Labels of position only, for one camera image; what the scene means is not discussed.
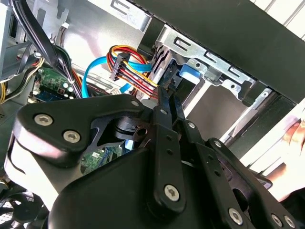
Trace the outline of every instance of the cable bundle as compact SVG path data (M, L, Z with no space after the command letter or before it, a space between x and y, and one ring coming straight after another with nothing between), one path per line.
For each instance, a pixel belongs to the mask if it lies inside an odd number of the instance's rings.
M73 73L68 53L63 48L54 46L50 42L29 9L26 0L10 0L10 5L12 6L13 13L18 23L24 29L32 44L43 55L53 69L68 79L72 84L76 97L81 98L81 85L75 83L77 76Z
M43 59L43 58L39 59L39 62L34 67L29 68L25 72L19 87L15 91L8 94L7 96L5 95L5 91L4 91L4 99L0 100L0 104L3 104L5 102L7 102L8 100L16 98L18 95L20 95L23 92L23 90L27 87L27 85L29 84L32 76L34 76L35 73L38 71L38 69L40 69L42 67L44 61L45 61L45 59Z
M117 45L110 48L109 53L106 56L107 65L109 70L112 72L113 66L115 64L116 58L118 56L117 52L129 53L133 58L135 58L141 64L147 64L145 58L143 58L133 47L127 45ZM135 70L128 62L123 61L122 67L117 74L119 79L125 80L134 88L144 93L145 95L151 97L154 90L158 86L153 81L151 81L145 73L140 73Z

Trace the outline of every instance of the connector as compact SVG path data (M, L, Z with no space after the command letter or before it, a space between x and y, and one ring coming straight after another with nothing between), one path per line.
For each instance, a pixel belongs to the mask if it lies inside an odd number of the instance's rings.
M129 61L129 58L130 58L130 54L129 53L125 53L125 52L122 52L120 54L118 54L117 58L116 58L116 61L114 63L114 66L113 66L113 70L111 72L111 76L110 78L113 80L113 81L116 81L118 80L117 78L117 74L119 73L120 71L120 68L122 66L122 63L124 61Z

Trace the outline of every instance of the silver screw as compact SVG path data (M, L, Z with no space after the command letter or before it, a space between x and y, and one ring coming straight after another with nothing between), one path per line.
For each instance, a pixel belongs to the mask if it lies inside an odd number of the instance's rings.
M168 197L168 199L170 199L173 202L177 202L179 200L179 192L172 185L165 186L164 193Z
M231 219L237 225L242 225L243 224L243 218L242 218L242 216L239 214L239 212L236 209L230 208L229 209L229 215L230 215Z
M34 121L38 125L49 126L53 123L53 119L47 114L38 114L34 117Z
M217 146L217 147L221 147L221 144L220 144L220 142L218 142L218 141L215 141L215 145Z
M68 130L63 134L63 138L67 141L67 142L71 142L71 143L77 143L80 141L81 136L79 135L79 133L73 131L73 130Z
M139 106L139 104L134 100L132 100L132 104L135 105L135 106Z
M290 227L295 228L295 223L288 216L284 216L284 218Z
M282 226L283 226L281 220L280 220L275 214L272 214L271 217L272 217L273 221L274 221L279 227L282 227Z
M189 126L190 126L190 128L195 129L195 125L194 125L194 123L189 122Z
M268 92L264 92L264 93L263 93L263 97L264 97L264 98L268 97L268 95L269 95Z
M167 115L167 112L166 112L165 110L161 109L161 112L162 112L163 114Z

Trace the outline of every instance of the white wire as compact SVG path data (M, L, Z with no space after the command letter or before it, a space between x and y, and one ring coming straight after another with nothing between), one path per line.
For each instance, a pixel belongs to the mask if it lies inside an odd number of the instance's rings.
M20 92L18 92L17 94L15 94L14 96L12 96L11 98L8 98L8 99L4 100L4 101L3 101L2 103L0 103L0 104L4 104L4 103L6 103L8 100L11 100L11 99L13 99L13 98L16 98L18 95L20 95L20 94L23 92L23 90L26 88L26 86L29 84L30 79L31 79L31 77L34 75L34 73L37 72L38 69L40 69L40 68L42 67L44 61L45 61L45 59L41 59L40 62L38 63L38 65L37 65L37 67L36 67L33 71L31 71L31 73L29 74L29 76L28 76L28 78L27 78L27 80L26 80L24 86L23 86L22 89L20 90Z

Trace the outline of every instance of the black cable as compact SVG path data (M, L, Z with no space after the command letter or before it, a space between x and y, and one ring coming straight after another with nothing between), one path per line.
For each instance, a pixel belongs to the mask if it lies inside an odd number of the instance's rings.
M21 61L20 61L19 68L18 68L18 70L16 72L16 75L19 75L19 74L21 74L24 71L24 69L25 69L25 67L27 65L29 56L30 56L30 52L31 52L32 46L33 46L33 44L29 44L27 46L27 48L25 49L25 51L24 51L24 53L22 55Z
M5 98L6 100L12 98L12 97L15 96L17 93L19 93L20 90L22 90L23 86L25 85L25 83L26 83L26 81L27 81L27 78L28 78L29 74L30 74L35 68L36 68L36 67L29 68L29 69L25 72L25 74L24 74L24 76L23 76L23 79L22 79L20 85L18 86L18 88L17 88L16 90L14 90L13 92L11 92L10 94L8 94L8 95L6 96L6 98Z
M12 11L28 39L35 45L47 62L58 67L58 57L54 45L32 14L26 0L9 0Z

